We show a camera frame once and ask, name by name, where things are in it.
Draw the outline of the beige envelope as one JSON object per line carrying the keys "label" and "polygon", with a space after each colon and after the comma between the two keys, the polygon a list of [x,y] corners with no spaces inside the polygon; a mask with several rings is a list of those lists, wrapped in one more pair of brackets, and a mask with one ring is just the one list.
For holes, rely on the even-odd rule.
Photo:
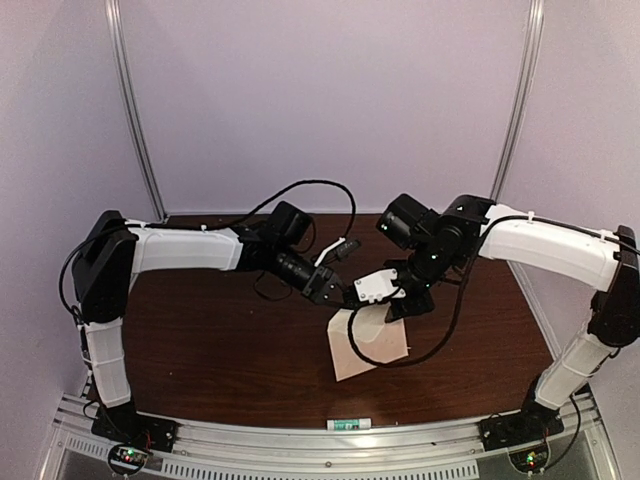
{"label": "beige envelope", "polygon": [[[372,305],[360,310],[354,319],[353,336],[362,354],[388,364],[409,354],[403,319],[386,322],[388,306]],[[375,368],[352,350],[347,332],[351,311],[341,309],[328,322],[327,338],[335,380],[341,382]]]}

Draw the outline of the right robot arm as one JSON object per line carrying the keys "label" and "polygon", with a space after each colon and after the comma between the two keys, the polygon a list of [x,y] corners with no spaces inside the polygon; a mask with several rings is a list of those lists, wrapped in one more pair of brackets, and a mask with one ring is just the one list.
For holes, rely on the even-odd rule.
{"label": "right robot arm", "polygon": [[394,285],[406,293],[392,303],[396,316],[417,314],[448,271],[470,269],[478,259],[545,273],[592,292],[584,321],[532,382],[525,410],[513,419],[519,440],[535,440],[550,426],[550,412],[639,338],[639,251],[626,226],[574,226],[474,195],[460,195],[438,212],[401,194],[377,228],[409,253],[392,265],[398,272]]}

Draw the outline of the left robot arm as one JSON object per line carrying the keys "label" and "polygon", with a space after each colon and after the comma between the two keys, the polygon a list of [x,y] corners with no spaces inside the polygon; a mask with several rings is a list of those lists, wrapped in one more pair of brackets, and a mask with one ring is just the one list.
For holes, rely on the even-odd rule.
{"label": "left robot arm", "polygon": [[103,212],[65,266],[72,276],[70,305],[81,335],[84,361],[99,402],[108,410],[106,429],[123,444],[137,442],[144,424],[135,408],[126,368],[124,321],[139,280],[153,272],[211,270],[265,272],[316,305],[337,299],[344,284],[322,258],[298,251],[312,218],[281,202],[258,221],[178,226],[124,218]]}

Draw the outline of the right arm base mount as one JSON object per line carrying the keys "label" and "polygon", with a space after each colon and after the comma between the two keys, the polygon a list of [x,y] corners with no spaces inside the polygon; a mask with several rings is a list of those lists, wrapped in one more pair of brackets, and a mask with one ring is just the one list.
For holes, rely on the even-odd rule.
{"label": "right arm base mount", "polygon": [[564,431],[558,410],[527,402],[515,413],[496,414],[478,423],[485,451],[541,442]]}

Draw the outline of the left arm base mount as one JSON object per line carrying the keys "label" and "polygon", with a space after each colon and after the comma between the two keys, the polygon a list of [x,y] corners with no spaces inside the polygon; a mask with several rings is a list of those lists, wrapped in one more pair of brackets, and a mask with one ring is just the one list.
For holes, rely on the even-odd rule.
{"label": "left arm base mount", "polygon": [[98,407],[91,432],[99,437],[139,449],[171,453],[178,423],[138,412],[133,399],[116,406]]}

